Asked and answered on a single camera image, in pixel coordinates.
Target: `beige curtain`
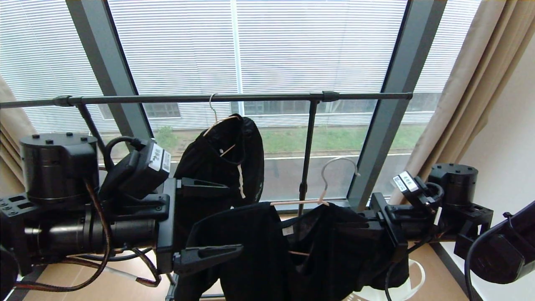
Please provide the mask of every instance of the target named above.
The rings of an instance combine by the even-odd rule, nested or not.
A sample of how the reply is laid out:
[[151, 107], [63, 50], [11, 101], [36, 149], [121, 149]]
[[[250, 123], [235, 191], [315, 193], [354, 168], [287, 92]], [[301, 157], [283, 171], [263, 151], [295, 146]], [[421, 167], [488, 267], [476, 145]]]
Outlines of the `beige curtain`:
[[[0, 76], [0, 102], [16, 101]], [[19, 139], [35, 133], [24, 110], [0, 109], [0, 197], [24, 191]]]
[[[437, 162], [458, 163], [535, 32], [535, 1], [482, 1], [435, 114], [406, 170], [426, 178]], [[402, 201], [400, 192], [392, 204]]]

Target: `white hanger hook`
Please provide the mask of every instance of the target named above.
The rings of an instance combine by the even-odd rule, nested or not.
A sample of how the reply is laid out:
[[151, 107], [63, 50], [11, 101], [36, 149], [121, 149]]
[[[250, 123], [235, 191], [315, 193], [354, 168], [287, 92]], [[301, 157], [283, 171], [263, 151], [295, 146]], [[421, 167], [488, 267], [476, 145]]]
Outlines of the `white hanger hook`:
[[360, 174], [358, 173], [357, 163], [355, 163], [350, 158], [348, 158], [348, 157], [337, 157], [337, 158], [334, 158], [334, 159], [330, 159], [329, 161], [327, 161], [327, 163], [325, 163], [325, 165], [323, 165], [323, 168], [322, 168], [322, 179], [323, 179], [323, 182], [325, 182], [325, 190], [324, 191], [327, 191], [327, 179], [325, 178], [325, 168], [327, 167], [327, 165], [331, 164], [331, 162], [338, 161], [338, 160], [346, 160], [346, 161], [351, 162], [353, 164], [353, 167], [355, 167], [355, 176], [360, 176]]
[[212, 97], [214, 97], [215, 95], [217, 95], [217, 93], [212, 93], [212, 95], [210, 95], [210, 99], [208, 100], [208, 105], [210, 106], [210, 109], [212, 109], [213, 114], [214, 114], [215, 117], [216, 117], [216, 123], [217, 123], [217, 112], [216, 112], [216, 110], [212, 107]]

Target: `black garment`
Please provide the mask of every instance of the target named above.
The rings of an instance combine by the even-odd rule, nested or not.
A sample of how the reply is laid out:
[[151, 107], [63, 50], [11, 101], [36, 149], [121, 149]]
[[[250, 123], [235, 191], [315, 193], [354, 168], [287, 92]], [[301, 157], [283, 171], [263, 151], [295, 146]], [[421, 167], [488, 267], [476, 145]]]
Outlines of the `black garment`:
[[[264, 148], [262, 137], [255, 123], [234, 114], [214, 126], [206, 136], [203, 131], [188, 145], [174, 177], [183, 177], [224, 184], [230, 192], [223, 196], [177, 196], [175, 209], [175, 248], [182, 249], [193, 224], [214, 213], [257, 203], [264, 184]], [[221, 151], [228, 151], [221, 157]], [[240, 172], [243, 178], [243, 194], [240, 192]]]
[[208, 217], [194, 225], [188, 247], [243, 244], [243, 253], [179, 279], [175, 299], [198, 300], [220, 278], [228, 301], [342, 300], [380, 281], [381, 266], [388, 267], [388, 235], [366, 235], [366, 221], [334, 204], [283, 222], [268, 203]]

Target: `wall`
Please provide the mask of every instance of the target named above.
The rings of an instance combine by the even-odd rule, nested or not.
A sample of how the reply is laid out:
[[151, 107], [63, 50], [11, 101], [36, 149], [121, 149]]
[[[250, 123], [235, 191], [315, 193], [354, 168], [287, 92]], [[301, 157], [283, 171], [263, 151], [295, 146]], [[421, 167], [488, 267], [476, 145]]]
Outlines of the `wall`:
[[[461, 160], [479, 170], [474, 202], [494, 210], [495, 225], [502, 213], [516, 213], [535, 200], [535, 38], [531, 39], [514, 73]], [[453, 243], [444, 244], [457, 265]], [[472, 273], [472, 282], [486, 301], [534, 300], [535, 273], [511, 284], [488, 283]]]

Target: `cylindrical motor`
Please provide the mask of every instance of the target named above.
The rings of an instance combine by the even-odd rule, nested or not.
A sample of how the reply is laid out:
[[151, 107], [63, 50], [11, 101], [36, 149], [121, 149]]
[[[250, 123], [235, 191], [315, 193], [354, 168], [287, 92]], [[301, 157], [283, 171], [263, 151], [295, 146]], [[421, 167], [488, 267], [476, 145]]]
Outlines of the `cylindrical motor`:
[[58, 209], [90, 202], [84, 179], [98, 188], [96, 142], [95, 137], [73, 133], [20, 139], [28, 199]]
[[[110, 225], [112, 249], [154, 246], [156, 222], [153, 219], [115, 221]], [[51, 216], [25, 228], [28, 249], [34, 260], [67, 255], [104, 252], [105, 236], [98, 215], [90, 208], [75, 216]]]
[[444, 206], [470, 207], [476, 191], [477, 169], [460, 164], [435, 164], [428, 182], [444, 188]]

